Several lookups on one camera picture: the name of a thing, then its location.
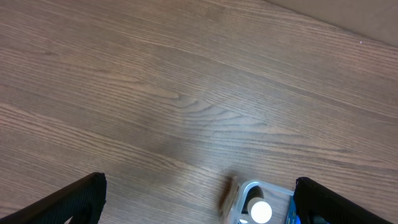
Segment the dark bottle white cap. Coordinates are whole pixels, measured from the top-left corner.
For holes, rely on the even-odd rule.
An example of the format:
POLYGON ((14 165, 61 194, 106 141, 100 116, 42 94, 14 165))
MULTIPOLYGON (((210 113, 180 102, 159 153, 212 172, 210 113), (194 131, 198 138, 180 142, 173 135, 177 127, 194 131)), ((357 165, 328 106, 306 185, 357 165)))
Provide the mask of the dark bottle white cap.
POLYGON ((254 197, 248 202, 248 214, 258 224, 265 224, 272 218, 271 206, 260 197, 254 197))

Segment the blue medicine box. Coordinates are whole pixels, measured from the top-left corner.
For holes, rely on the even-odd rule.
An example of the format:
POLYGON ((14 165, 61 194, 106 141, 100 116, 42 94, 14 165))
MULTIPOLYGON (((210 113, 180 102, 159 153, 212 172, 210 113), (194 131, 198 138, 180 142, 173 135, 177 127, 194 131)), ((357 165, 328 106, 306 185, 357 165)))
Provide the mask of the blue medicine box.
POLYGON ((293 197, 290 198, 285 224, 301 224, 293 197))

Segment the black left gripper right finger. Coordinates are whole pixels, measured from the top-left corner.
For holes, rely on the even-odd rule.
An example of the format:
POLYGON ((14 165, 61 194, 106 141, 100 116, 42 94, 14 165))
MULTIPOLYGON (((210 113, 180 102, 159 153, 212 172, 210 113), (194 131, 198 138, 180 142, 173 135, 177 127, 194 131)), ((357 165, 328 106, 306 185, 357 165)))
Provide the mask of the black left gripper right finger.
POLYGON ((296 180, 293 201, 301 223, 392 224, 308 177, 296 180))

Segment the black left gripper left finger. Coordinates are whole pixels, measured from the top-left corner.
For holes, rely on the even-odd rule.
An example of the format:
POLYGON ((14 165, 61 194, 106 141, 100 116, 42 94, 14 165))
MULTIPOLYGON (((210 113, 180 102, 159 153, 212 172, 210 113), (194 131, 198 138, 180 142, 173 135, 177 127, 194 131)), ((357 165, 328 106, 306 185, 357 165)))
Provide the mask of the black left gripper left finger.
POLYGON ((97 224, 106 203, 104 173, 94 172, 1 218, 1 224, 97 224))

